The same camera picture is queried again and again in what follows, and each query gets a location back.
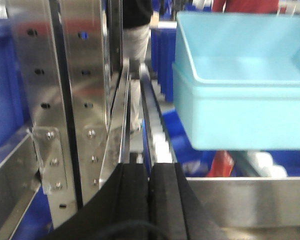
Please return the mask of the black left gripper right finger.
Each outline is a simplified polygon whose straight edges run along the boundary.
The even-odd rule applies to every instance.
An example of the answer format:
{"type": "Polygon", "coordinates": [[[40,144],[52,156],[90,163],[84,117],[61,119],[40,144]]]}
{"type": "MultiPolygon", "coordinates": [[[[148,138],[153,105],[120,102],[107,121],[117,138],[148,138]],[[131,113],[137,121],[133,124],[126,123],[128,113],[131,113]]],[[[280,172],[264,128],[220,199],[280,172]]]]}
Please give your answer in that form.
{"type": "Polygon", "coordinates": [[[221,240],[223,230],[190,187],[181,165],[156,163],[149,179],[150,221],[169,240],[221,240]]]}

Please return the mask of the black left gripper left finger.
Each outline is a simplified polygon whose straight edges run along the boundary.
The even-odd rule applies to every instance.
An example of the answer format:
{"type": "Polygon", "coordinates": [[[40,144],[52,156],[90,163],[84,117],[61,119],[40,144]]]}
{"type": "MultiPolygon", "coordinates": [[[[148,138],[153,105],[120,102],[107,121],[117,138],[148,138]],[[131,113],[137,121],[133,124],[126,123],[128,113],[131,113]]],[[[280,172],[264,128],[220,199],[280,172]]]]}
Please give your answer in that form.
{"type": "Polygon", "coordinates": [[[96,195],[45,240],[146,240],[148,174],[140,163],[120,163],[96,195]]]}

